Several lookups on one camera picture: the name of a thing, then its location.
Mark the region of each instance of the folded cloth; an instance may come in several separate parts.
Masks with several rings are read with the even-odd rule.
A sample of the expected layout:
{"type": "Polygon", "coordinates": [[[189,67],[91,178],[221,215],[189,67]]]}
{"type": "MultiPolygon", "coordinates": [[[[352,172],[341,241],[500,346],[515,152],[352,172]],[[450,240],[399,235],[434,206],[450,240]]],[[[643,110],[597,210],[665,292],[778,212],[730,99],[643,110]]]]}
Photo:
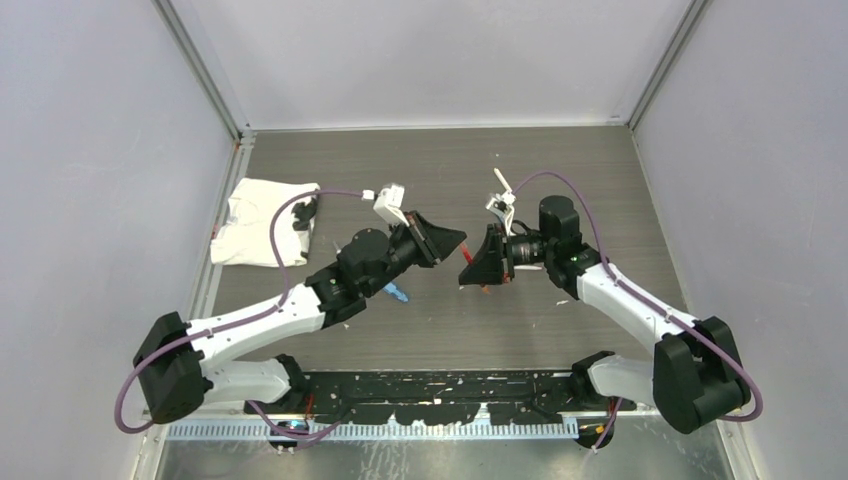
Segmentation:
{"type": "MultiPolygon", "coordinates": [[[[276,267],[269,234],[271,218],[287,200],[318,188],[317,183],[291,185],[242,179],[228,200],[227,223],[218,229],[212,240],[212,263],[276,267]]],[[[274,232],[277,248],[287,267],[306,265],[317,211],[318,197],[313,195],[286,207],[277,220],[274,232]]]]}

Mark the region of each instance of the white fabric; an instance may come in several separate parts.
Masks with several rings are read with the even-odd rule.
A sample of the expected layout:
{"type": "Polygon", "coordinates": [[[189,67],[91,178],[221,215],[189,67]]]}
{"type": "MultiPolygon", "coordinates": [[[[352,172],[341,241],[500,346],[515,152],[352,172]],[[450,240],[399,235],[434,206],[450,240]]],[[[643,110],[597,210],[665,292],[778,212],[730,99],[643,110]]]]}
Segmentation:
{"type": "MultiPolygon", "coordinates": [[[[227,223],[218,230],[212,240],[212,263],[276,267],[277,261],[271,250],[269,236],[271,218],[277,209],[293,196],[318,188],[317,183],[291,185],[251,178],[242,179],[230,195],[227,223]]],[[[298,200],[286,207],[277,220],[277,248],[287,267],[306,265],[306,258],[302,253],[309,252],[315,217],[309,220],[308,230],[295,231],[293,223],[297,218],[292,209],[295,205],[305,205],[310,201],[317,199],[313,195],[298,200]]]]}

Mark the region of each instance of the black bracket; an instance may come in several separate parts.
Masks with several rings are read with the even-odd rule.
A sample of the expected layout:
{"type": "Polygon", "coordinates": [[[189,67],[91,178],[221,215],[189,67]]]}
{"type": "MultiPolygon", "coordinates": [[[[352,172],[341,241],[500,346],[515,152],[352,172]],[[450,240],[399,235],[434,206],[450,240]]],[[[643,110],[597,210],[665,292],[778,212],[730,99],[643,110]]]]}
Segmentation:
{"type": "MultiPolygon", "coordinates": [[[[185,337],[187,327],[177,312],[159,317],[133,357],[133,366],[138,366],[160,347],[185,337]]],[[[212,388],[212,382],[201,373],[202,358],[202,353],[194,351],[187,343],[157,358],[141,371],[138,381],[153,423],[179,420],[203,404],[203,395],[212,388]]]]}
{"type": "MultiPolygon", "coordinates": [[[[694,329],[739,362],[733,333],[716,317],[694,329]]],[[[654,347],[654,401],[663,418],[691,433],[751,400],[751,390],[718,355],[690,334],[666,335],[654,347]]]]}

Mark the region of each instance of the blue object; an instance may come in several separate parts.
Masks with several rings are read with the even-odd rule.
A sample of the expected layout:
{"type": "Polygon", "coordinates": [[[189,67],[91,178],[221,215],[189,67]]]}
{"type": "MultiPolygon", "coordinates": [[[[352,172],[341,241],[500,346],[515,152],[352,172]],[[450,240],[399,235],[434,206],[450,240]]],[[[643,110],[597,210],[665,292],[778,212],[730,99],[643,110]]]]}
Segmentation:
{"type": "MultiPolygon", "coordinates": [[[[333,242],[333,247],[336,249],[337,255],[342,251],[342,249],[339,248],[339,244],[336,242],[333,242]]],[[[403,290],[401,290],[397,285],[395,285],[395,282],[389,282],[388,284],[386,284],[386,286],[383,287],[383,291],[403,303],[409,303],[409,297],[406,296],[405,293],[403,293],[403,290]]]]}
{"type": "Polygon", "coordinates": [[[397,298],[398,300],[400,300],[403,303],[409,302],[409,297],[407,297],[406,294],[403,293],[403,291],[400,288],[398,288],[397,285],[395,285],[395,282],[387,283],[386,286],[383,287],[383,291],[388,293],[389,295],[397,298]]]}

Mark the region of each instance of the metal frame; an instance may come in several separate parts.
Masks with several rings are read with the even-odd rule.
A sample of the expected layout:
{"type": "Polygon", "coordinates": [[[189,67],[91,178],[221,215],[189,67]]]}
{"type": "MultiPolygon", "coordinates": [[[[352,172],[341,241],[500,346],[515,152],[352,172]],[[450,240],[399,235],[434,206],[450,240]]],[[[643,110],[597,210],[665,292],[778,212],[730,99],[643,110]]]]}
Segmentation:
{"type": "Polygon", "coordinates": [[[200,82],[203,92],[206,93],[206,97],[212,103],[212,106],[215,108],[215,112],[218,114],[218,117],[221,119],[221,122],[224,124],[227,132],[233,140],[240,139],[241,132],[239,131],[239,127],[233,117],[233,114],[227,107],[224,97],[221,95],[221,91],[218,89],[218,86],[215,84],[215,80],[213,80],[212,75],[209,73],[209,69],[206,68],[206,65],[203,63],[203,58],[201,58],[197,47],[185,28],[185,25],[182,20],[180,20],[180,16],[174,8],[174,5],[171,3],[171,0],[151,1],[162,16],[162,21],[165,22],[168,30],[174,36],[174,41],[177,44],[177,47],[179,47],[180,51],[183,53],[186,63],[197,78],[197,81],[200,82]]]}
{"type": "Polygon", "coordinates": [[[642,118],[644,118],[645,112],[647,112],[648,107],[650,107],[651,102],[653,102],[654,97],[665,81],[668,72],[671,70],[671,67],[674,66],[675,60],[677,60],[680,56],[680,52],[686,46],[686,42],[692,36],[692,32],[694,32],[695,27],[697,27],[698,21],[701,19],[706,8],[711,3],[712,0],[692,0],[692,3],[689,4],[689,7],[686,9],[686,13],[683,14],[683,18],[677,26],[677,30],[671,37],[671,41],[669,42],[665,53],[663,53],[662,58],[660,58],[659,63],[656,68],[654,68],[654,73],[651,74],[651,79],[648,81],[648,85],[639,97],[639,101],[636,103],[636,108],[633,110],[633,114],[630,115],[630,120],[627,122],[627,126],[631,131],[636,130],[636,127],[639,126],[639,122],[641,122],[642,118]]]}

